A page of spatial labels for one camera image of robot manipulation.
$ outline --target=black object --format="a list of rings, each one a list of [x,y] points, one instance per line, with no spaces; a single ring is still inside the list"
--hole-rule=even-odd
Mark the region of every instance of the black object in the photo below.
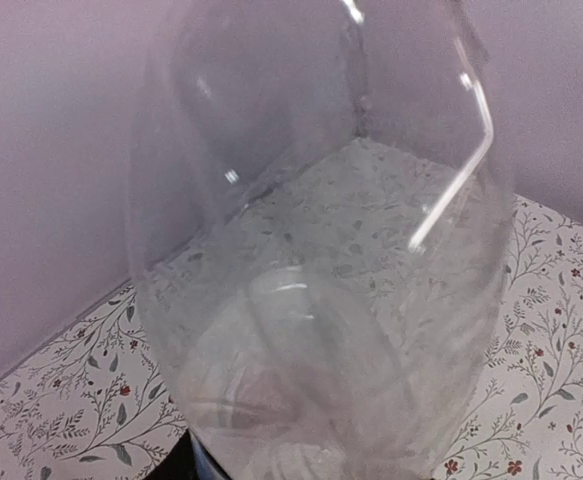
[[[145,480],[199,480],[188,430]]]

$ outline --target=transparent object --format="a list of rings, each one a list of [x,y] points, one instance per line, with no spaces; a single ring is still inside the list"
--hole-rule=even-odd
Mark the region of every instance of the transparent object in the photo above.
[[[131,151],[139,313],[232,478],[429,478],[483,365],[506,168],[458,2],[174,4]]]

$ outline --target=red flower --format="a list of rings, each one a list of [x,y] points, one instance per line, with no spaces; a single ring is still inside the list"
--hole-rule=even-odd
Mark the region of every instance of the red flower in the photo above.
[[[515,477],[518,473],[522,472],[522,462],[520,460],[509,462],[509,468],[507,468],[507,472]]]
[[[458,471],[458,462],[451,459],[447,463],[444,464],[444,468],[447,469],[447,475],[451,475]]]

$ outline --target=gray wall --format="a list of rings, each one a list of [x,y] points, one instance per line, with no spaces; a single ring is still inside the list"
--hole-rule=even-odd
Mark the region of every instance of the gray wall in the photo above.
[[[126,276],[128,131],[167,3],[0,2],[0,375]],[[468,10],[519,192],[583,221],[583,2]]]

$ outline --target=floral pattern surface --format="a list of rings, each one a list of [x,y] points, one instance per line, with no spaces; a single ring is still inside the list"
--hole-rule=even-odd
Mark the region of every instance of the floral pattern surface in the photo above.
[[[583,226],[520,199],[501,319],[439,480],[583,480]],[[0,478],[141,479],[185,431],[122,288],[0,382]]]

